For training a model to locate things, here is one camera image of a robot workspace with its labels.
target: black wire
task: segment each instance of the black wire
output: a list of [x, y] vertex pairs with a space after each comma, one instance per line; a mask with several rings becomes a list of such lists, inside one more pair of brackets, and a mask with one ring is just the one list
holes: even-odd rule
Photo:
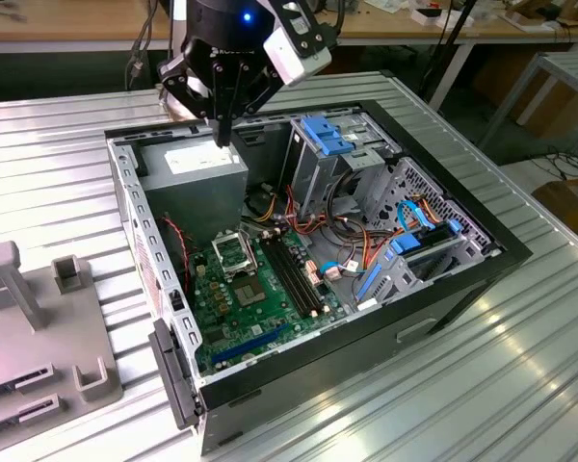
[[336, 25], [334, 25], [334, 30], [336, 35], [340, 36], [340, 31], [345, 23], [345, 0], [338, 0], [338, 15], [336, 16]]
[[452, 53], [454, 52], [454, 42], [456, 41], [456, 38], [458, 37], [460, 30], [462, 29], [462, 26], [464, 26], [466, 18], [470, 15], [471, 10], [473, 10], [473, 7], [475, 6], [476, 3], [477, 0], [466, 0], [466, 2], [464, 3], [464, 8], [460, 13], [459, 20], [454, 25], [454, 29], [452, 29], [450, 36], [445, 41], [445, 46], [443, 47], [442, 51], [437, 54], [436, 61], [434, 62], [431, 71], [424, 79], [424, 82], [422, 82], [420, 85], [420, 88], [417, 92], [419, 97], [421, 98], [426, 97], [426, 93], [428, 92], [428, 88], [431, 86], [433, 78], [437, 76], [438, 72], [441, 69], [447, 67], [447, 63], [449, 63], [449, 61], [451, 60]]
[[[578, 178], [578, 171], [565, 171], [557, 164], [558, 162], [563, 163], [578, 170], [578, 155], [563, 152], [558, 149], [557, 146], [549, 145], [547, 153], [529, 156], [527, 159], [537, 168], [563, 181], [566, 181], [568, 178]], [[537, 159], [546, 160], [556, 170], [556, 172], [538, 164], [536, 162]]]
[[170, 46], [167, 49], [167, 59], [173, 58], [173, 1], [170, 0]]
[[429, 59], [428, 63], [426, 64], [426, 67], [424, 67], [424, 73], [422, 74], [422, 78], [420, 79], [420, 89], [422, 88], [422, 85], [424, 85], [424, 80], [426, 79], [426, 77], [432, 72], [433, 70], [433, 64], [434, 64], [434, 57], [438, 54], [439, 49], [441, 47], [441, 42], [443, 41], [443, 38], [445, 37], [445, 31], [447, 31], [447, 25], [450, 22], [450, 15], [452, 14], [452, 2], [450, 1], [450, 6], [447, 9], [447, 17], [445, 18], [445, 25], [443, 26], [443, 30], [441, 31], [441, 35], [439, 36], [439, 42], [436, 44], [436, 47], [433, 50], [433, 53], [431, 54], [431, 58]]
[[[156, 14], [156, 10], [158, 9], [158, 0], [147, 0], [147, 18], [145, 19], [144, 25], [142, 26], [142, 30], [139, 32], [139, 35], [133, 41], [133, 46], [131, 46], [131, 53], [126, 63], [126, 68], [124, 69], [124, 87], [126, 91], [130, 91], [133, 83], [136, 80], [136, 75], [133, 75], [132, 68], [136, 63], [140, 63], [142, 60], [142, 54], [147, 51], [147, 47], [150, 45], [152, 40], [152, 19]], [[147, 34], [145, 39], [144, 47], [140, 49], [142, 40], [144, 36]], [[131, 72], [131, 79], [129, 81], [128, 74]]]

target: cardboard box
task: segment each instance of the cardboard box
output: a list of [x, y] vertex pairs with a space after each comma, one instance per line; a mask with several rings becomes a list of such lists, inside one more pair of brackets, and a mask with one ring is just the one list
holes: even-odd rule
[[547, 183], [533, 197], [578, 236], [578, 179]]

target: workbench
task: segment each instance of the workbench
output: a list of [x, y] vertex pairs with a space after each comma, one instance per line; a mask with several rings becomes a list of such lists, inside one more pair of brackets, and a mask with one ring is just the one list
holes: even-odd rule
[[[315, 77], [265, 110], [377, 100], [533, 251], [450, 327], [209, 460], [578, 460], [578, 239], [398, 80]], [[122, 400], [0, 452], [19, 460], [198, 460], [147, 341], [103, 131], [165, 122], [156, 90], [0, 103], [0, 241], [24, 270], [92, 264]]]
[[[27, 16], [28, 21], [19, 23], [0, 17], [0, 53], [128, 50], [147, 16], [145, 0], [25, 0], [19, 3], [20, 13]], [[319, 22], [334, 24], [336, 13], [321, 12], [317, 18]], [[159, 7], [153, 21], [150, 50], [167, 49], [169, 24], [167, 15]], [[182, 31], [184, 27], [182, 21], [175, 30]], [[357, 13], [347, 14], [339, 44], [431, 45], [438, 43], [440, 35], [439, 27], [418, 24], [407, 10], [390, 14], [361, 1]], [[460, 46], [430, 101], [436, 110], [475, 45], [570, 43], [570, 51], [578, 51], [578, 28], [572, 28], [569, 33], [526, 33], [496, 17], [464, 28], [456, 42]]]

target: black plastic latch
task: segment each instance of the black plastic latch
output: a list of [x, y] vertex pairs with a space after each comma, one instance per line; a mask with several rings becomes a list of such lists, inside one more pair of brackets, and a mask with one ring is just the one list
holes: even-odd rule
[[189, 371], [185, 371], [179, 361], [179, 355], [184, 353], [163, 320], [157, 320], [153, 325], [154, 332], [147, 338], [152, 346], [175, 423], [181, 430], [195, 426], [199, 422], [202, 409], [191, 390]]

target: yellow wire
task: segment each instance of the yellow wire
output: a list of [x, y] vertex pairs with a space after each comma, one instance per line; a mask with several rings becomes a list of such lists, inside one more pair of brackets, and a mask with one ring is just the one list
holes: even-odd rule
[[254, 220], [261, 223], [261, 222], [265, 221], [266, 219], [270, 219], [270, 217], [272, 216], [272, 213], [274, 212], [274, 204], [275, 203], [276, 203], [276, 194], [272, 194], [272, 201], [270, 202], [270, 207], [268, 207], [268, 210], [266, 211], [266, 213], [259, 218], [255, 218]]

